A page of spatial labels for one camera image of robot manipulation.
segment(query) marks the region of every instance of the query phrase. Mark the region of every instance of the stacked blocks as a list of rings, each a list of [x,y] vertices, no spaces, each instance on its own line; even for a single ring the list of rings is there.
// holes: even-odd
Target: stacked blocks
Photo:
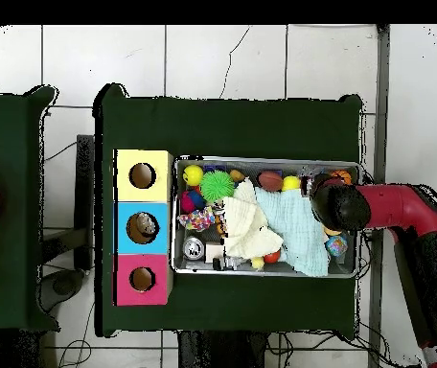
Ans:
[[[173,158],[162,150],[114,153],[113,303],[166,305],[173,288],[169,266]]]

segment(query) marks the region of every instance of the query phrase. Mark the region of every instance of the circular hole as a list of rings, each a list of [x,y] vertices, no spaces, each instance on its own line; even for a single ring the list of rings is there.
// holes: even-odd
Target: circular hole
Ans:
[[[155,274],[150,268],[141,266],[130,272],[131,287],[139,292],[151,290],[155,285]]]
[[[139,212],[131,215],[126,222],[126,234],[137,244],[149,244],[159,233],[157,219],[150,213]]]
[[[128,177],[135,188],[148,189],[155,182],[155,170],[149,164],[139,163],[131,167]]]

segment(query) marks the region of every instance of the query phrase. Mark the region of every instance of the dark green tablecloth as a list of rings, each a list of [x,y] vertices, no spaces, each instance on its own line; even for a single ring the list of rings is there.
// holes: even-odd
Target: dark green tablecloth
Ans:
[[[0,95],[0,328],[56,329],[38,306],[40,139],[43,109],[55,89]]]
[[[111,303],[113,149],[309,160],[358,160],[361,100],[191,101],[126,98],[107,85],[94,104],[102,239],[96,239],[96,333],[129,331],[337,329],[354,333],[355,280],[176,274],[166,306]],[[96,233],[101,227],[95,223]]]

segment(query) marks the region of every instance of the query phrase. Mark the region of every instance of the green spiky ball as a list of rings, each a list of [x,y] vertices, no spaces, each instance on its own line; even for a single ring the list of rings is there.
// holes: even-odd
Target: green spiky ball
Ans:
[[[227,172],[213,171],[203,175],[199,183],[205,200],[213,202],[234,194],[234,181]]]

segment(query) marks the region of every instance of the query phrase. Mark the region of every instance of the can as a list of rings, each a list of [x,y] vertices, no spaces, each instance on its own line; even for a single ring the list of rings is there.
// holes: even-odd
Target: can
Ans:
[[[205,246],[196,237],[189,237],[183,243],[183,254],[188,260],[200,260],[205,255]]]

